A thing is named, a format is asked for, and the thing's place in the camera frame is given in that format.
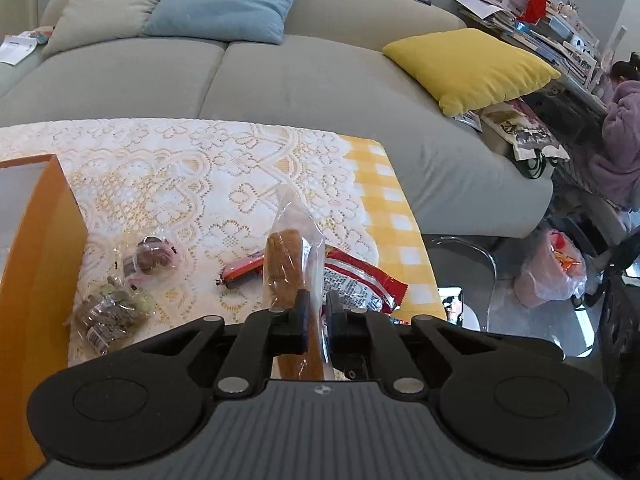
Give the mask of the glass side table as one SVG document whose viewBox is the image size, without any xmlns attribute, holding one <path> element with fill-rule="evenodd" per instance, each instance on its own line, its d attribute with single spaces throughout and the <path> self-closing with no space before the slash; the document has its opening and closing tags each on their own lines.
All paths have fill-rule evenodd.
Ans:
<svg viewBox="0 0 640 480">
<path fill-rule="evenodd" d="M 462 302 L 475 314 L 477 328 L 486 332 L 489 308 L 498 282 L 494 255 L 477 240 L 453 235 L 424 235 L 439 287 L 460 287 Z"/>
</svg>

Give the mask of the cluttered side shelf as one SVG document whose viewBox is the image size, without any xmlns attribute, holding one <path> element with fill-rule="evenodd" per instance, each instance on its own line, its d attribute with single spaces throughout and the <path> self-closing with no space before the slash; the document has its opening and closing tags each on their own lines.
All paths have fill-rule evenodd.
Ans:
<svg viewBox="0 0 640 480">
<path fill-rule="evenodd" d="M 567 91 L 598 113 L 604 113 L 601 84 L 608 62 L 600 40 L 578 15 L 576 6 L 546 0 L 546 13 L 536 22 L 523 20 L 529 0 L 454 0 L 462 16 L 499 39 L 522 48 L 554 66 Z"/>
</svg>

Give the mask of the blue cushion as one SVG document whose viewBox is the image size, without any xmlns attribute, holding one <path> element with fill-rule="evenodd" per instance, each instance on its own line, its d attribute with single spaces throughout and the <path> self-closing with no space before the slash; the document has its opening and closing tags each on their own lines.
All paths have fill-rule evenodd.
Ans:
<svg viewBox="0 0 640 480">
<path fill-rule="evenodd" d="M 143 33 L 280 44 L 295 0 L 160 0 Z"/>
</svg>

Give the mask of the orange white storage box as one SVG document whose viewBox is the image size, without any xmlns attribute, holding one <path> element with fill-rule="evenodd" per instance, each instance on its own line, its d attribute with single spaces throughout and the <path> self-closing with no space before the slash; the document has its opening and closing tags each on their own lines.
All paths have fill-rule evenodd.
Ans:
<svg viewBox="0 0 640 480">
<path fill-rule="evenodd" d="M 53 154 L 1 165 L 1 475 L 23 479 L 43 462 L 28 428 L 35 388 L 67 365 L 88 230 Z"/>
</svg>

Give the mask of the round chocolate cake packet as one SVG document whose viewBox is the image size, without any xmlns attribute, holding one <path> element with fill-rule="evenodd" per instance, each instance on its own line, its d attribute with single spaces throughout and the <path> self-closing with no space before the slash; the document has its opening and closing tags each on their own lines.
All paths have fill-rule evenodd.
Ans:
<svg viewBox="0 0 640 480">
<path fill-rule="evenodd" d="M 129 281 L 159 278 L 178 269 L 179 253 L 166 237 L 147 235 L 125 244 L 117 257 L 117 269 Z"/>
</svg>

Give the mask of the printed tote bag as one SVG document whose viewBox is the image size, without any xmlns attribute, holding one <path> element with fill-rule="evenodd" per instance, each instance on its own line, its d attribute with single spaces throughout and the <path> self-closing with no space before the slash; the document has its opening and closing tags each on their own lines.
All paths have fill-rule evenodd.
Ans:
<svg viewBox="0 0 640 480">
<path fill-rule="evenodd" d="M 509 145 L 506 151 L 514 166 L 529 180 L 570 160 L 564 146 L 521 99 L 485 107 L 480 120 Z"/>
</svg>

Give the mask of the lace yellow checked tablecloth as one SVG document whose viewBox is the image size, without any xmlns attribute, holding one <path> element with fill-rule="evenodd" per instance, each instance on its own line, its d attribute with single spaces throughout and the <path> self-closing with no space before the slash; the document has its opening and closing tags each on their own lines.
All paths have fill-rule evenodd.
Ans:
<svg viewBox="0 0 640 480">
<path fill-rule="evenodd" d="M 294 188 L 326 242 L 408 287 L 396 318 L 442 316 L 416 219 L 378 142 L 314 129 L 205 119 L 119 118 L 3 128 L 1 156 L 53 154 L 88 229 L 78 292 L 105 278 L 129 235 L 160 228 L 180 254 L 155 293 L 147 335 L 206 313 L 241 322 L 262 290 L 225 292 L 222 266 L 264 246 L 281 186 Z"/>
</svg>

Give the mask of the red noodle snack packet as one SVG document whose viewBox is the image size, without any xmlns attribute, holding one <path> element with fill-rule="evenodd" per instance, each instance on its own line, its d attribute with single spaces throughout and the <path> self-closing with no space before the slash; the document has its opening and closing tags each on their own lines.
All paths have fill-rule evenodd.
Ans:
<svg viewBox="0 0 640 480">
<path fill-rule="evenodd" d="M 384 314 L 397 310 L 409 285 L 367 261 L 331 247 L 324 259 L 323 300 L 336 292 L 346 309 L 360 308 Z"/>
</svg>

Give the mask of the clear bagged nut bar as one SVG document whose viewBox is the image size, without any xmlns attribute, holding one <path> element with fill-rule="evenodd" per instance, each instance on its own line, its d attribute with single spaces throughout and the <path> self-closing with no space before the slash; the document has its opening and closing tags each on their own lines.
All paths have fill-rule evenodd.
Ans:
<svg viewBox="0 0 640 480">
<path fill-rule="evenodd" d="M 88 293 L 67 319 L 87 348 L 106 356 L 122 348 L 155 313 L 155 301 L 142 288 L 109 276 Z"/>
</svg>

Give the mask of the white leaflet on sofa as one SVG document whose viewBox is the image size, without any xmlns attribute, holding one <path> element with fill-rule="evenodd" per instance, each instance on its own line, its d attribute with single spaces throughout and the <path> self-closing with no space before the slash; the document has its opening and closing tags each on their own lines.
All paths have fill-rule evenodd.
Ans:
<svg viewBox="0 0 640 480">
<path fill-rule="evenodd" d="M 15 66 L 45 46 L 52 35 L 51 26 L 38 27 L 17 35 L 6 35 L 0 46 L 0 63 Z"/>
</svg>

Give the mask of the pink plastic bag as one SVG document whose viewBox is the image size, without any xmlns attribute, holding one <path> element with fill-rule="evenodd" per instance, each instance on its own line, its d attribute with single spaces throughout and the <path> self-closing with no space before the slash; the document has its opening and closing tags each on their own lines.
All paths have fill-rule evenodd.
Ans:
<svg viewBox="0 0 640 480">
<path fill-rule="evenodd" d="M 566 234 L 545 230 L 535 251 L 525 260 L 513 280 L 518 301 L 536 308 L 549 301 L 581 297 L 587 284 L 587 267 L 582 254 Z"/>
</svg>

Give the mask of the yellow cushion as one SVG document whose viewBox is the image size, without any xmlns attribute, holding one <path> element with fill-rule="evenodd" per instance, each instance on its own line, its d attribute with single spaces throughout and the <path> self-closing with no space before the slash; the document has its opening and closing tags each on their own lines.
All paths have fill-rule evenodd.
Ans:
<svg viewBox="0 0 640 480">
<path fill-rule="evenodd" d="M 538 56 L 474 28 L 396 40 L 382 53 L 447 117 L 527 96 L 561 76 Z"/>
</svg>

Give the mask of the bagged sliced bread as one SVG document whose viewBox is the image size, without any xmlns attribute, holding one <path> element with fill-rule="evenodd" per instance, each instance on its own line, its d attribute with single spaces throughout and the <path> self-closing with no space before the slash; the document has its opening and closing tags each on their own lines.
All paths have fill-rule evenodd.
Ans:
<svg viewBox="0 0 640 480">
<path fill-rule="evenodd" d="M 307 349 L 276 359 L 279 375 L 287 380 L 329 380 L 333 368 L 324 342 L 322 306 L 326 240 L 298 193 L 287 185 L 277 188 L 278 208 L 264 252 L 264 298 L 269 309 L 291 310 L 297 294 L 306 290 Z"/>
</svg>

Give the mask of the dark sausage stick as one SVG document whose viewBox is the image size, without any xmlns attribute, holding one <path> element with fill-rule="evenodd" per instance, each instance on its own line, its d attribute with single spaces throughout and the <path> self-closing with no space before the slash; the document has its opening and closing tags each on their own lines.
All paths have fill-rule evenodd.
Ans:
<svg viewBox="0 0 640 480">
<path fill-rule="evenodd" d="M 241 285 L 259 278 L 264 268 L 264 253 L 254 252 L 240 260 L 226 263 L 216 279 L 217 286 L 235 289 Z"/>
</svg>

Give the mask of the grey green sofa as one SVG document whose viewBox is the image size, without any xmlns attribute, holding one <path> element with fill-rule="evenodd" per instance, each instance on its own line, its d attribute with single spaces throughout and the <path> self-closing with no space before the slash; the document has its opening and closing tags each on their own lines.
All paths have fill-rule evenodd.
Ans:
<svg viewBox="0 0 640 480">
<path fill-rule="evenodd" d="M 113 38 L 1 71 L 1 121 L 200 118 L 378 141 L 425 234 L 523 237 L 552 194 L 382 52 L 462 21 L 412 0 L 295 0 L 283 41 Z"/>
</svg>

